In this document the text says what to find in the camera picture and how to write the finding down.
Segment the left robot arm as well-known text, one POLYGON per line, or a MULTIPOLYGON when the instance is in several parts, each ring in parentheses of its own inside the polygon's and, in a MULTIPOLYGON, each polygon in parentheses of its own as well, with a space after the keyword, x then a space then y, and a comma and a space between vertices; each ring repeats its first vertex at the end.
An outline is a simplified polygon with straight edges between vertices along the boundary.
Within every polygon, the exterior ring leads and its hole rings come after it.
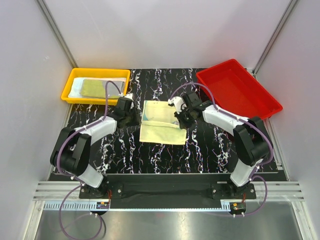
POLYGON ((90 187, 95 197, 103 198, 108 193, 107 178, 89 163, 91 145, 120 128, 138 124, 133 94, 121 96, 113 111, 98 120, 78 128, 63 128, 50 156, 50 163, 60 173, 76 177, 90 187))

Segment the pink towel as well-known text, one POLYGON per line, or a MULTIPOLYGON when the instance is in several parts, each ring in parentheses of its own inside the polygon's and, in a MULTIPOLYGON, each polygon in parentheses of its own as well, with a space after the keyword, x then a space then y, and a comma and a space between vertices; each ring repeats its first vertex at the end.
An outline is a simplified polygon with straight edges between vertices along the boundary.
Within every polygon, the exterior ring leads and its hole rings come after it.
POLYGON ((76 77, 73 80, 71 90, 74 94, 80 94, 84 80, 83 77, 76 77))

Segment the yellow-green towel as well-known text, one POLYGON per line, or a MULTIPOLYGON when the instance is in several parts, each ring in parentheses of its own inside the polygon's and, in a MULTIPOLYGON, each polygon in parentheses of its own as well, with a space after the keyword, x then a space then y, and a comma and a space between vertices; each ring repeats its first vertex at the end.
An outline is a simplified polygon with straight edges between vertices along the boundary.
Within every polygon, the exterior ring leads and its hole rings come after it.
POLYGON ((80 95, 83 98, 96 98, 104 99, 106 97, 106 86, 107 86, 107 97, 111 99, 118 98, 124 91, 125 81, 121 79, 84 79, 80 95))

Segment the teal patterned towel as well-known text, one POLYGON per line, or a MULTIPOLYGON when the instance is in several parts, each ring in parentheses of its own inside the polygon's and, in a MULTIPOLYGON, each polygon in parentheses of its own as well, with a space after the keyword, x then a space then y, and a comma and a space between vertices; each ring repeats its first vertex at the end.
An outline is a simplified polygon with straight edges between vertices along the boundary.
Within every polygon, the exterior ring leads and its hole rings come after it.
POLYGON ((165 145, 184 145, 187 130, 181 129, 174 113, 176 108, 166 101, 146 100, 143 103, 139 141, 165 145))

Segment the light blue towel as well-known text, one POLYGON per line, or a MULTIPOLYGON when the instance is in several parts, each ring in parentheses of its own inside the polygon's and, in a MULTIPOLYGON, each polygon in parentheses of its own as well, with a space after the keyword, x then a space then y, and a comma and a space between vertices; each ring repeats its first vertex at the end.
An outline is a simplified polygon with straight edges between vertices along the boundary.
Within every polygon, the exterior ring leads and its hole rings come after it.
MULTIPOLYGON (((93 77, 88 77, 88 78, 84 78, 84 79, 120 79, 122 81, 126 81, 126 79, 124 77, 115 77, 115 78, 93 78, 93 77)), ((86 97, 82 97, 80 94, 74 94, 72 89, 68 95, 69 98, 86 98, 86 97)))

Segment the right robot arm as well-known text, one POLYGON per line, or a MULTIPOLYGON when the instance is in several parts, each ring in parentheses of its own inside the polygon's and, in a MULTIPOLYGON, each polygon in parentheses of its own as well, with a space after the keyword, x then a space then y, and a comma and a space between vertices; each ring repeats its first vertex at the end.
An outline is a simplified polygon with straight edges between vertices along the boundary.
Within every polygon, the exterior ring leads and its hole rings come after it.
POLYGON ((224 187, 230 197, 236 199, 243 195, 254 173, 273 160, 273 144, 261 118, 236 115, 212 101, 203 102, 194 92, 172 97, 168 105, 175 107, 174 116, 181 129, 188 129, 201 120, 233 137, 238 160, 224 187))

